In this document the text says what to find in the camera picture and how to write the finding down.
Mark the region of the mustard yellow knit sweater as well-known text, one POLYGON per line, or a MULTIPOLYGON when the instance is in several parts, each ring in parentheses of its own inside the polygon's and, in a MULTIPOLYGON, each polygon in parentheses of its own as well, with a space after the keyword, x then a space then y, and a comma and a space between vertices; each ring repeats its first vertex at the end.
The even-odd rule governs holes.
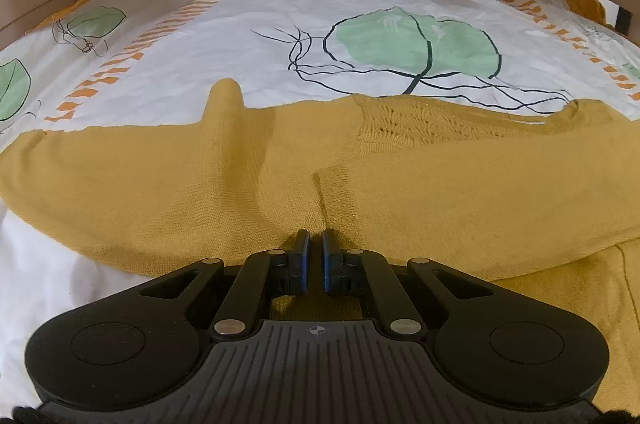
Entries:
POLYGON ((192 124, 24 132, 1 197, 142 276, 238 264, 303 228, 395 264, 428 256, 589 319, 611 349, 597 404, 639 407, 639 125, 600 101, 546 117, 413 96, 250 109, 221 80, 192 124))

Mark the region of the mustard yellow bed sheet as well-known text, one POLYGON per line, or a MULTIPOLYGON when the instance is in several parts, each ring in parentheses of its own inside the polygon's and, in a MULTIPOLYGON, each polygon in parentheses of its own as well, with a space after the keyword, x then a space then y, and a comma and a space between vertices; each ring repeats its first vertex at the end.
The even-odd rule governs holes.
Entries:
POLYGON ((564 0, 564 2, 574 14, 579 14, 600 25, 606 25, 605 9, 600 0, 564 0))

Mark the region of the white leaf-print duvet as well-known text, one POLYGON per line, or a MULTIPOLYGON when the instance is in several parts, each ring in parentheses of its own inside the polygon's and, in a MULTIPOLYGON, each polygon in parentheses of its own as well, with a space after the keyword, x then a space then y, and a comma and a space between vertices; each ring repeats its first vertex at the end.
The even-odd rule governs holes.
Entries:
MULTIPOLYGON (((250 109, 413 96, 546 117, 596 100, 639 125, 638 47, 564 0, 82 0, 2 51, 1 154, 32 130, 195 123, 221 80, 250 109)), ((37 399, 37 326, 148 277, 1 198, 2 410, 37 399)))

